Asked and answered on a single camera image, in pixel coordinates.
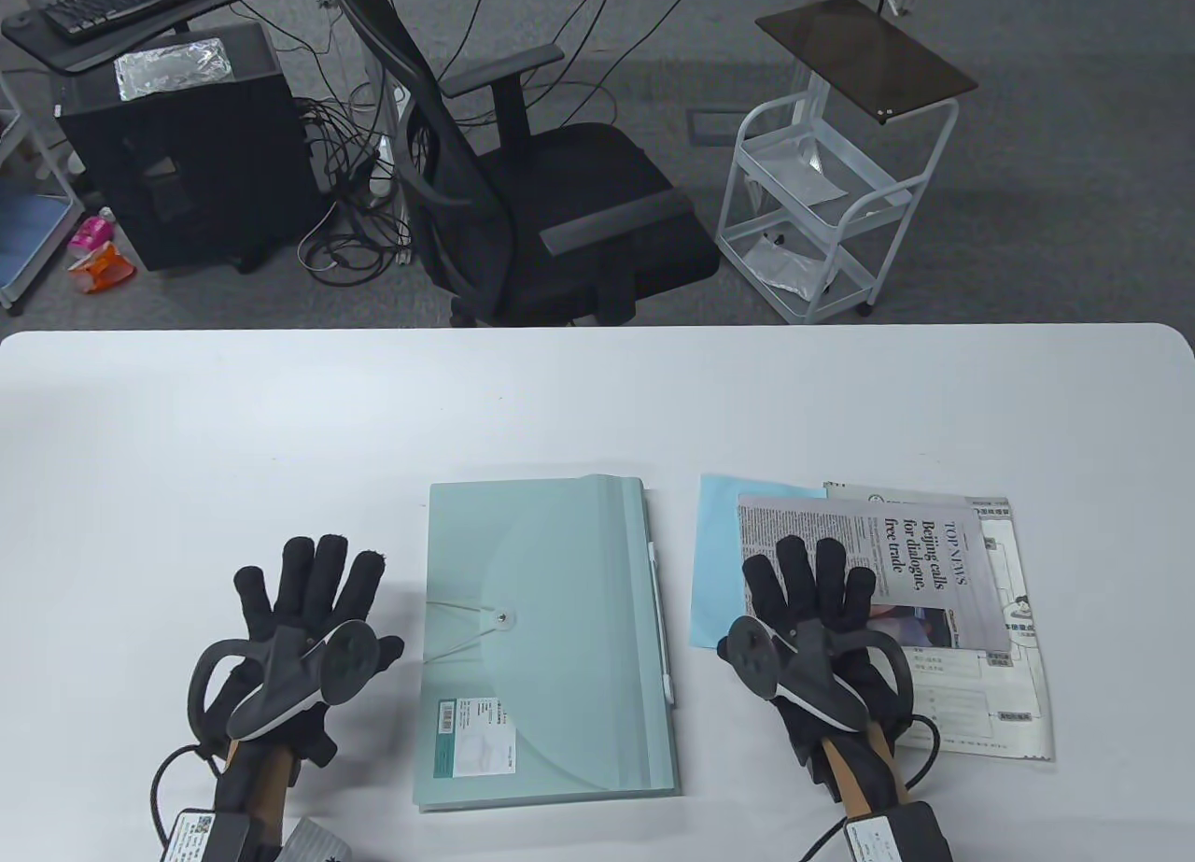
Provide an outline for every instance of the office chair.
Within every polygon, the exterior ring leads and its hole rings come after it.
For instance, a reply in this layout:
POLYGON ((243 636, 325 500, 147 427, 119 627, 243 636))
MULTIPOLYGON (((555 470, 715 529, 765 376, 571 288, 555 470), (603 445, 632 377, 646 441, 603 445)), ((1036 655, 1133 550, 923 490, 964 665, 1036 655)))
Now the office chair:
POLYGON ((520 78, 554 44, 436 80, 387 0, 337 0, 361 41, 411 93, 394 170, 411 237, 454 326, 635 317, 636 301, 704 280, 719 253, 646 154, 607 124, 531 133, 520 78), (445 106, 489 86, 501 147, 478 155, 445 106))

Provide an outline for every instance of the newspaper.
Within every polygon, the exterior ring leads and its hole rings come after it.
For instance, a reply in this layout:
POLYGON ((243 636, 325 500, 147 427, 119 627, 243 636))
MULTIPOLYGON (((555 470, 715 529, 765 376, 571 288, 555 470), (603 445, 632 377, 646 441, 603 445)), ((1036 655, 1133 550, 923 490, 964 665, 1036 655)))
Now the newspaper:
POLYGON ((1009 652, 980 520, 967 507, 740 495, 739 528, 743 560, 762 554, 773 567, 785 536, 810 552, 836 538, 847 567, 876 575, 869 628, 905 647, 1009 652))
MULTIPOLYGON (((942 748, 1012 759, 1054 759, 1049 693, 1029 591, 1004 497, 960 497, 826 483, 836 499, 969 506, 979 515, 995 587, 1011 638, 1007 654, 951 649, 906 649, 913 670, 915 708, 942 732, 942 748)), ((881 672, 887 671, 884 666, 881 672)), ((900 742, 930 746, 914 727, 900 742)))

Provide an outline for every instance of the chair backrest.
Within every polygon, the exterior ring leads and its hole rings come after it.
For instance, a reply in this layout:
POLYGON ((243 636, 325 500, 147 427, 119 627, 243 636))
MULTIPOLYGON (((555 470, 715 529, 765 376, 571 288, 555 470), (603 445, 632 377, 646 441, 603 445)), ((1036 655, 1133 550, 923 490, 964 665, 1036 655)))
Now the chair backrest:
POLYGON ((367 50, 411 93, 391 146, 415 251, 434 282, 459 295, 474 316, 492 316, 515 255, 510 210, 486 179, 445 106, 431 67, 391 2, 337 2, 367 50))

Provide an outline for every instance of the gray carpet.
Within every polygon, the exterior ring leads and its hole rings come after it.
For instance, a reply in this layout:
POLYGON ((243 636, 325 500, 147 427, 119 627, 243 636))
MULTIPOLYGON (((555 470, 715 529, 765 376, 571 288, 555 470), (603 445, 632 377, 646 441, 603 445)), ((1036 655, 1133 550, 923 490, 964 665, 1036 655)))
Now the gray carpet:
MULTIPOLYGON (((486 0, 460 63, 546 42, 576 1, 486 0)), ((603 71, 670 1, 611 0, 577 74, 603 71)), ((691 148, 685 109, 712 100, 749 108, 783 92, 789 62, 753 19, 795 1, 686 0, 609 81, 619 126, 693 195, 711 226, 729 149, 691 148)), ((429 59, 443 62, 472 4, 399 0, 399 8, 429 59)), ((0 0, 0 12, 19 7, 19 0, 0 0)), ((323 47, 327 20, 312 0, 261 0, 261 8, 323 47)), ((229 18, 225 12, 207 20, 229 18)), ((583 30, 586 19, 578 22, 583 30)), ((981 88, 963 102, 872 320, 1158 320, 1195 338, 1195 0, 923 0, 902 26, 981 88)), ((562 39, 568 51, 581 37, 574 29, 562 39)), ((343 23, 336 39, 324 61, 343 92, 361 79, 361 60, 343 23)), ((320 92, 310 56, 287 54, 284 63, 295 93, 320 92)), ((0 47, 0 66, 27 65, 0 47)), ((44 112, 39 77, 13 82, 44 112)), ((562 90, 534 111, 535 123, 558 123, 577 99, 562 90)), ((586 111, 595 120, 609 114, 600 97, 586 111)), ((852 122, 848 105, 833 114, 866 129, 852 122)), ((871 136, 905 164, 912 158, 902 143, 915 139, 871 136)), ((0 316, 0 336, 30 329, 430 326, 447 323, 447 307, 417 267, 332 289, 312 281, 292 249, 251 276, 226 267, 142 273, 97 296, 74 294, 54 269, 19 318, 0 316)), ((836 319, 853 322, 854 314, 836 319)), ((637 318, 774 322, 729 267, 645 301, 637 318)))

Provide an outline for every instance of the black computer case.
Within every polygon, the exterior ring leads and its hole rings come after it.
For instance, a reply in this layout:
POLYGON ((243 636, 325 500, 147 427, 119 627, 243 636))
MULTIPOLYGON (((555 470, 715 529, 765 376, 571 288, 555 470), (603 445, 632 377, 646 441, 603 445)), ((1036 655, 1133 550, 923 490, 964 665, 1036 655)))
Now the black computer case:
POLYGON ((219 37, 232 75, 123 102, 114 63, 56 79, 55 116, 146 268, 251 267, 324 213, 294 98, 257 23, 219 37))

